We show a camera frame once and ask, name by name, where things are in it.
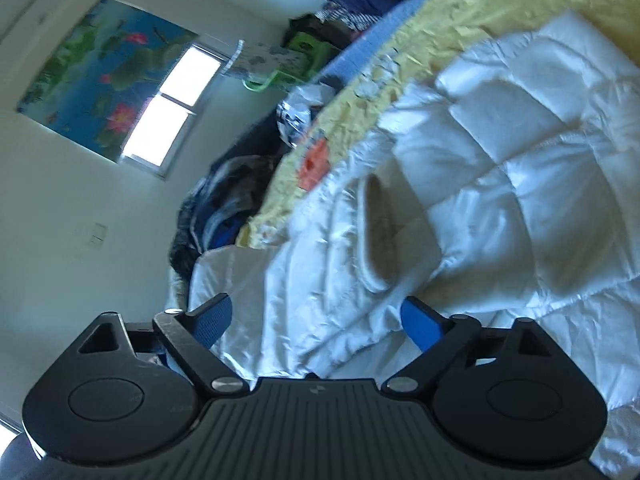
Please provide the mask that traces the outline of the white puffer jacket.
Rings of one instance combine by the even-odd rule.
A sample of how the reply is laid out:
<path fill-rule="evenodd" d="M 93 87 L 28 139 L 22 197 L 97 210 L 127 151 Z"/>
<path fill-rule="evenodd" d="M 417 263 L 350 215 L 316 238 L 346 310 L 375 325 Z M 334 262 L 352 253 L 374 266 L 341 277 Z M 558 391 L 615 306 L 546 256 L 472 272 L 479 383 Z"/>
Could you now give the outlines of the white puffer jacket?
<path fill-rule="evenodd" d="M 212 352 L 261 377 L 384 380 L 419 353 L 417 296 L 484 325 L 535 320 L 608 406 L 592 454 L 639 471 L 639 67 L 574 12 L 479 42 L 408 84 L 259 248 L 195 266 L 224 292 Z"/>

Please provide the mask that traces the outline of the dark clothes pile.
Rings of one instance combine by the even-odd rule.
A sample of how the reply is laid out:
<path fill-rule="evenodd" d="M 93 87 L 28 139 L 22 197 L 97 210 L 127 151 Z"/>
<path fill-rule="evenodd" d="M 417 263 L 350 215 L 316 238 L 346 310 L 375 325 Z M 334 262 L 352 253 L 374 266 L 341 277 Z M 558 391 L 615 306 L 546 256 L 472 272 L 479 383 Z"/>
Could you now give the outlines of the dark clothes pile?
<path fill-rule="evenodd" d="M 279 162 L 291 151 L 281 140 L 277 118 L 272 110 L 241 134 L 181 204 L 168 259 L 183 280 L 190 281 L 201 255 L 233 244 L 262 206 Z"/>

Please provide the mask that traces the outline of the bright window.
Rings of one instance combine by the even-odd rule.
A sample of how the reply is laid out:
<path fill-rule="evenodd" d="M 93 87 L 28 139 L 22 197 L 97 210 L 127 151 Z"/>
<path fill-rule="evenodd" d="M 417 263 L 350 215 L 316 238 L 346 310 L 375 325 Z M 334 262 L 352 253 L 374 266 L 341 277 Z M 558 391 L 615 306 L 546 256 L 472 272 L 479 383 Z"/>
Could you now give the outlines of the bright window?
<path fill-rule="evenodd" d="M 122 158 L 165 177 L 225 60 L 199 44 L 188 47 L 145 105 Z"/>

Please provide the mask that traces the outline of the crumpled white printed bag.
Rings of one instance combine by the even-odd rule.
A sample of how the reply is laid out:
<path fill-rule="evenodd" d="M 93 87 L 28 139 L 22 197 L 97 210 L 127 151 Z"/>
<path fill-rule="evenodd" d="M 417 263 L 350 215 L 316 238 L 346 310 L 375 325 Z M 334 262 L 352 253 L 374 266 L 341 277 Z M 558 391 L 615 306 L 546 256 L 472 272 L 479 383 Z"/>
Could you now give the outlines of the crumpled white printed bag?
<path fill-rule="evenodd" d="M 322 82 L 294 88 L 277 106 L 277 125 L 281 140 L 290 148 L 296 148 L 306 136 L 314 118 L 335 95 L 335 89 Z"/>

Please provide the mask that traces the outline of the floral blue window blind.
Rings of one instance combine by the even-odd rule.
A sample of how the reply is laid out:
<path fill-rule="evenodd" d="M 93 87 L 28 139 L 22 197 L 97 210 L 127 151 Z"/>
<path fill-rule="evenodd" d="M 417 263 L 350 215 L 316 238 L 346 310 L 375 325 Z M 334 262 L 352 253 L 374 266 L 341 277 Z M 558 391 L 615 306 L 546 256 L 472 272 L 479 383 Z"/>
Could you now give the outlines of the floral blue window blind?
<path fill-rule="evenodd" d="M 100 0 L 51 54 L 16 110 L 112 162 L 196 33 Z"/>

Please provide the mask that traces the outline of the grey patterned cushion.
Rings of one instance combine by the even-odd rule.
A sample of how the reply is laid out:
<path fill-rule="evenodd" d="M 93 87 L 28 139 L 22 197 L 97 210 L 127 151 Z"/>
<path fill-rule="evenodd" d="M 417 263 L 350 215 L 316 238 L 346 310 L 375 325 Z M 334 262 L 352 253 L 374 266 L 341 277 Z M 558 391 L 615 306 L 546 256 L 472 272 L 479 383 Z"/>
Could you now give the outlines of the grey patterned cushion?
<path fill-rule="evenodd" d="M 303 52 L 262 42 L 240 40 L 222 73 L 261 84 L 277 72 L 300 75 L 309 65 L 308 55 Z"/>

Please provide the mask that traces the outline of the light blue knitted blanket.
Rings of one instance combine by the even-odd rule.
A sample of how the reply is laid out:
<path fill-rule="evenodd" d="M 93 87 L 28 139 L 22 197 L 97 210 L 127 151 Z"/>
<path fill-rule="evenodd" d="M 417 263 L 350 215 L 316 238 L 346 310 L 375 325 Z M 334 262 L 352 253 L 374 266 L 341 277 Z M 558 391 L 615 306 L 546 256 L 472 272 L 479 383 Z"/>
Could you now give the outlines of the light blue knitted blanket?
<path fill-rule="evenodd" d="M 395 32 L 426 2 L 427 0 L 405 0 L 395 6 L 390 13 L 383 16 L 325 68 L 322 68 L 311 82 L 313 84 L 323 82 L 337 89 L 344 88 L 362 72 L 384 44 L 387 44 Z"/>

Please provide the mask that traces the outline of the yellow patterned bedspread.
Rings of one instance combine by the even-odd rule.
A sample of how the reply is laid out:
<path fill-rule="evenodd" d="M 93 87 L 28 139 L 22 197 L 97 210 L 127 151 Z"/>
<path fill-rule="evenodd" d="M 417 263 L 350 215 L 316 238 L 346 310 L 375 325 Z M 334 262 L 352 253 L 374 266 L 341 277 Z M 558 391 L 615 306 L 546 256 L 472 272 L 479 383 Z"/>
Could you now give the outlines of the yellow patterned bedspread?
<path fill-rule="evenodd" d="M 322 110 L 311 131 L 322 136 L 336 164 L 410 81 L 437 75 L 472 44 L 537 29 L 567 9 L 638 61 L 639 0 L 426 0 Z"/>

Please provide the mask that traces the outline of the wall light switch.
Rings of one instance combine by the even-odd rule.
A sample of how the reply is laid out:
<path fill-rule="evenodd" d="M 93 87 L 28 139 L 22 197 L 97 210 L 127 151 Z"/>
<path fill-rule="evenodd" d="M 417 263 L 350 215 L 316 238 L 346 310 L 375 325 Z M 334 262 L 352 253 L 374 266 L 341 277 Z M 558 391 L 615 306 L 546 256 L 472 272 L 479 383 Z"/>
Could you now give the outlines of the wall light switch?
<path fill-rule="evenodd" d="M 96 250 L 101 249 L 106 240 L 107 232 L 107 226 L 96 222 L 90 229 L 89 236 L 87 238 L 87 245 Z"/>

